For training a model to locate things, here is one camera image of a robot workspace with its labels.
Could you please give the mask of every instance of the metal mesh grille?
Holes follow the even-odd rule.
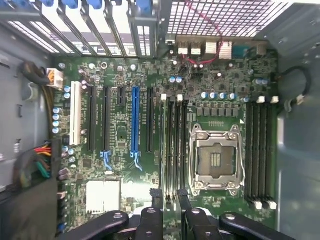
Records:
[[[192,0],[192,7],[213,21],[224,37],[254,37],[292,4],[278,0]],[[207,20],[173,2],[168,34],[219,36]]]

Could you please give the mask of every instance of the cpu socket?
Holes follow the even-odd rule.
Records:
[[[206,131],[195,124],[189,147],[192,195],[198,196],[203,190],[226,190],[237,195],[245,178],[239,126],[233,125],[230,131]]]

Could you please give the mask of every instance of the white pci slot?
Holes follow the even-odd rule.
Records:
[[[71,82],[71,114],[70,114],[70,145],[81,143],[81,91],[82,84]]]

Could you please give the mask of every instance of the green wire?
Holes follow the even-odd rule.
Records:
[[[40,173],[42,174],[42,176],[43,176],[44,178],[47,178],[47,179],[50,178],[48,172],[45,170],[44,166],[42,166],[42,164],[41,164],[40,162],[37,161],[37,162],[36,162],[36,166],[38,167]]]

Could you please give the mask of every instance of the blue pcie slot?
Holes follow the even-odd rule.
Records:
[[[131,151],[130,157],[134,159],[136,168],[142,171],[139,164],[139,105],[140,105],[140,88],[132,88],[132,117],[131,117]]]

